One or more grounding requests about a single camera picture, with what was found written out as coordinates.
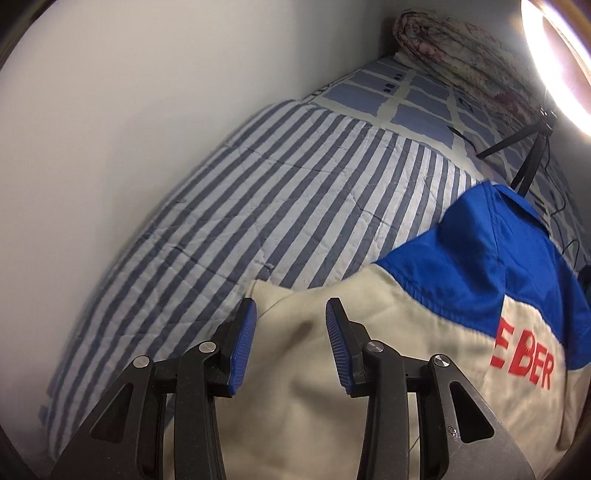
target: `glowing light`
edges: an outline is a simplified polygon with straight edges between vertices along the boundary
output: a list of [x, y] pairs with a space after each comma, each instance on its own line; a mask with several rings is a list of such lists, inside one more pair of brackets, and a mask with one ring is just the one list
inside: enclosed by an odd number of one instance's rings
[[522, 0], [521, 17], [525, 38], [542, 81], [562, 113], [584, 133], [591, 135], [591, 114], [585, 110], [563, 82], [563, 66], [553, 54], [548, 37], [544, 32], [544, 16], [576, 49], [587, 72], [591, 70], [591, 57], [577, 35], [556, 10], [548, 5], [543, 6], [543, 10], [540, 10], [529, 0]]

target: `silver screw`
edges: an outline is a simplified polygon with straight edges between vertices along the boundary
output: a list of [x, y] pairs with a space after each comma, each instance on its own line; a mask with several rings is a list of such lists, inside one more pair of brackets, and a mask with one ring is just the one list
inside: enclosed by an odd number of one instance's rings
[[438, 367], [449, 367], [449, 364], [452, 363], [452, 361], [449, 359], [449, 357], [446, 357], [440, 353], [439, 355], [435, 355], [433, 358], [433, 363]]
[[201, 353], [212, 353], [216, 350], [217, 345], [213, 342], [203, 342], [199, 345], [199, 351]]
[[143, 368], [150, 364], [150, 359], [145, 355], [140, 355], [134, 358], [134, 367]]
[[384, 351], [384, 344], [376, 340], [366, 343], [365, 348], [368, 352], [380, 353]]

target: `rolled blanket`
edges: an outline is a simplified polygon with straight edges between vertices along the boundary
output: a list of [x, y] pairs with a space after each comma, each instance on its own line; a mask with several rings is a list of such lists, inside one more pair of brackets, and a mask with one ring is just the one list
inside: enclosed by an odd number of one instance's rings
[[393, 27], [396, 59], [470, 95], [511, 127], [538, 118], [543, 86], [528, 58], [487, 31], [432, 11], [404, 11]]

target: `bed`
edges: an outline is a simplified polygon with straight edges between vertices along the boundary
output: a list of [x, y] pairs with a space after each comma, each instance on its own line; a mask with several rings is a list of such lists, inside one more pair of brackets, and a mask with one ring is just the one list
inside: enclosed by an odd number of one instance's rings
[[[478, 149], [509, 130], [396, 57], [251, 119], [171, 194], [99, 289], [41, 410], [51, 455], [134, 357], [162, 360], [207, 339], [252, 280], [336, 283], [430, 229], [479, 180], [508, 183], [527, 152], [480, 161], [449, 127]], [[572, 268], [587, 264], [556, 161], [528, 199]]]

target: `lamp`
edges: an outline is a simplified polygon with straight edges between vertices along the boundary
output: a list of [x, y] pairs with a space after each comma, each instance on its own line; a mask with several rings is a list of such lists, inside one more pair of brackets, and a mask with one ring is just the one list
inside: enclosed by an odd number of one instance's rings
[[[547, 92], [557, 109], [591, 136], [591, 2], [522, 0], [525, 39]], [[540, 110], [540, 120], [479, 153], [483, 159], [530, 135], [537, 137], [511, 187], [525, 196], [544, 153], [544, 141], [556, 123], [554, 107]]]

